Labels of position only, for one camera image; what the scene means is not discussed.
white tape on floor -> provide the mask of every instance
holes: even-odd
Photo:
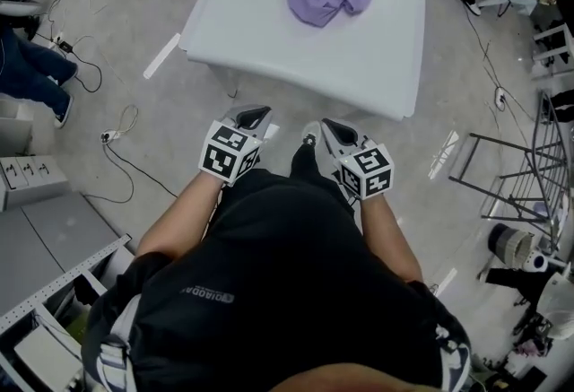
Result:
[[[170,54],[174,47],[176,47],[179,43],[179,33],[173,35],[173,38],[170,39],[168,44],[166,44],[163,49],[160,51],[160,54],[153,59],[153,61],[149,64],[149,66],[143,72],[143,77],[146,80],[149,80],[155,71],[159,68],[159,66],[163,63],[166,57]]]

table leg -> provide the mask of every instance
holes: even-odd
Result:
[[[534,81],[542,81],[542,80],[547,80],[550,78],[562,78],[564,76],[568,76],[570,74],[574,73],[574,68],[571,68],[570,70],[564,70],[563,72],[557,72],[557,73],[549,73],[549,74],[542,74],[540,76],[534,76],[532,79]]]
[[[555,27],[553,29],[543,31],[542,33],[538,33],[537,35],[534,35],[532,37],[532,39],[534,41],[538,41],[539,39],[546,38],[546,37],[549,37],[551,35],[555,35],[556,33],[560,33],[563,30],[564,30],[564,25],[561,25],[560,27]]]
[[[548,57],[554,57],[554,56],[558,56],[559,54],[564,54],[565,52],[568,52],[567,46],[563,46],[562,48],[551,49],[549,51],[543,52],[542,54],[538,54],[536,56],[533,56],[532,60],[534,60],[534,61],[543,60],[543,59],[548,58]]]
[[[225,93],[229,95],[232,99],[235,99],[237,95],[237,83],[233,81],[230,75],[230,69],[224,66],[209,65],[210,70],[217,80],[221,83]]]

black t-shirt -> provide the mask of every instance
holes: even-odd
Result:
[[[224,196],[197,248],[173,263],[137,258],[95,302],[88,372],[97,378],[102,338],[141,293],[130,334],[140,392],[267,391],[340,362],[439,388],[437,324],[464,339],[458,322],[424,284],[403,282],[370,253],[326,191],[267,175]]]

sneaker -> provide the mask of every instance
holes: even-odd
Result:
[[[70,110],[72,109],[72,104],[74,103],[74,97],[70,96],[70,100],[68,101],[68,108],[65,109],[65,113],[61,115],[56,115],[56,119],[54,120],[54,127],[56,129],[61,129],[64,127],[65,122],[70,116]]]
[[[311,145],[315,148],[321,141],[321,125],[318,121],[308,123],[301,134],[303,144]]]
[[[474,15],[481,15],[481,8],[479,8],[476,3],[467,3],[465,0],[463,0],[463,3],[465,4],[465,6],[468,8],[468,11],[470,11],[472,14]]]
[[[486,283],[486,278],[488,277],[488,272],[489,272],[489,269],[484,269],[483,271],[481,271],[481,273],[479,273],[476,276],[476,278],[478,279],[478,282]]]

white shelf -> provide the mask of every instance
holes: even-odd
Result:
[[[54,293],[68,285],[78,275],[86,271],[89,272],[92,266],[97,265],[102,259],[114,253],[119,247],[127,244],[127,242],[129,242],[131,239],[132,238],[127,234],[122,236],[118,240],[112,242],[107,247],[100,250],[95,255],[92,255],[80,263],[78,266],[74,267],[72,270],[60,275],[56,280],[30,296],[26,301],[23,301],[11,311],[4,314],[0,318],[0,335],[12,325],[14,325],[18,320],[30,314]]]

